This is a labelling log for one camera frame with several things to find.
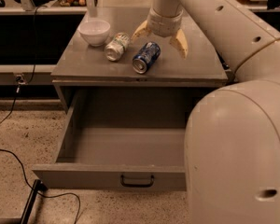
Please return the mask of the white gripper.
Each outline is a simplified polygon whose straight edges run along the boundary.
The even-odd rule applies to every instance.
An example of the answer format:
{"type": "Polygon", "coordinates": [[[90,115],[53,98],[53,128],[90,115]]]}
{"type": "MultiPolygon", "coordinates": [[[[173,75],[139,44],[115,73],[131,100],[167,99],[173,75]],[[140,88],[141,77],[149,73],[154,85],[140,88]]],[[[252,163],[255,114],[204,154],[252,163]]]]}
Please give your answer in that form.
{"type": "Polygon", "coordinates": [[[163,13],[152,8],[147,16],[147,20],[143,21],[134,31],[131,42],[134,43],[138,38],[149,36],[151,33],[161,37],[170,36],[170,45],[175,48],[179,55],[186,59],[188,56],[188,41],[181,28],[183,10],[181,7],[169,12],[166,8],[163,13]]]}

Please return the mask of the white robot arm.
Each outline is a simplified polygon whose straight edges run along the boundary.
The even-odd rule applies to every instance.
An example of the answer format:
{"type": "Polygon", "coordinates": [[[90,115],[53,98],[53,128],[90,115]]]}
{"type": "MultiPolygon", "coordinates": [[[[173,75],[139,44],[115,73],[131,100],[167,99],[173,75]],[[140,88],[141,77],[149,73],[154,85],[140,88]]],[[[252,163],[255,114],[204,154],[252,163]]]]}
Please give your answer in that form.
{"type": "Polygon", "coordinates": [[[133,35],[170,37],[187,56],[184,12],[236,79],[189,116],[189,223],[280,224],[280,33],[235,0],[154,0],[133,35]]]}

